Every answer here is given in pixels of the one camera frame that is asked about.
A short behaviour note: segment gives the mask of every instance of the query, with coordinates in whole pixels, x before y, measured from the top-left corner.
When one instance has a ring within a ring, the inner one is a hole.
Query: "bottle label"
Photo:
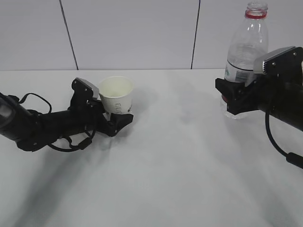
[[[243,82],[248,85],[254,80],[254,72],[235,67],[227,61],[224,78],[230,82]]]

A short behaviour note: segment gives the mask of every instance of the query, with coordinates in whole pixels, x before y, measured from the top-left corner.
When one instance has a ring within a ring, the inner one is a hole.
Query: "bottle body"
[[[233,35],[225,68],[224,78],[230,82],[244,82],[248,86],[256,79],[253,65],[256,58],[268,52],[268,30],[265,24],[267,4],[250,2],[245,12],[245,19]],[[222,98],[220,103],[223,113],[233,119],[245,117],[246,113],[233,115],[227,112],[227,103]]]
[[[264,19],[245,18],[228,50],[225,79],[245,82],[248,86],[255,79],[255,59],[267,52],[268,31]]]

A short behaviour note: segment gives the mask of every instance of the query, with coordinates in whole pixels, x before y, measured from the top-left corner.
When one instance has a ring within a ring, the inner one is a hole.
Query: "white wall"
[[[63,0],[79,69],[190,69],[198,0]]]
[[[199,0],[62,1],[79,69],[190,69]],[[303,1],[266,1],[269,49],[303,46]],[[247,2],[201,1],[194,69],[225,67]],[[75,69],[59,0],[0,0],[0,70]]]
[[[0,70],[74,70],[58,0],[0,1]]]
[[[246,0],[202,0],[194,69],[225,68],[233,32],[244,19]],[[303,46],[303,1],[265,0],[269,51],[286,46]]]

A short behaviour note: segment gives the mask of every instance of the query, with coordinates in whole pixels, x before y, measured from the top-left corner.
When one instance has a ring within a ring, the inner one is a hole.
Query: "cup rim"
[[[103,94],[101,94],[101,92],[100,92],[100,85],[101,85],[105,80],[107,80],[107,79],[110,79],[110,78],[118,78],[118,77],[119,77],[119,78],[125,78],[125,79],[127,79],[127,80],[131,83],[132,89],[130,89],[130,91],[129,91],[126,95],[117,96],[117,97],[109,97],[109,96],[104,96]],[[99,95],[100,95],[101,97],[110,98],[110,99],[117,99],[117,98],[123,98],[123,97],[129,95],[129,94],[133,91],[133,89],[134,89],[134,83],[133,83],[128,77],[125,77],[125,76],[111,76],[111,77],[106,77],[105,79],[103,79],[103,80],[98,84],[98,89],[99,89]]]

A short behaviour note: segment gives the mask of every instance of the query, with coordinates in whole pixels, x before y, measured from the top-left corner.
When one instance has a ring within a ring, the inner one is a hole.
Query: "robotic arm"
[[[48,145],[58,151],[71,152],[90,145],[96,131],[112,137],[133,121],[132,114],[111,114],[110,121],[107,121],[103,115],[105,109],[97,100],[99,90],[88,81],[76,78],[71,87],[74,95],[70,107],[55,113],[51,112],[49,102],[34,93],[26,94],[21,100],[0,93],[0,134],[15,141],[18,148],[24,151],[36,151]],[[28,95],[35,95],[47,102],[49,113],[23,108],[20,104]],[[83,132],[88,137],[80,144],[72,145],[70,136]],[[53,145],[61,138],[68,140],[70,149]]]
[[[254,62],[256,79],[244,83],[216,79],[215,87],[227,103],[227,111],[239,113],[261,110],[273,146],[289,163],[303,168],[303,157],[284,152],[270,132],[269,115],[303,131],[303,48],[286,47],[270,52]]]

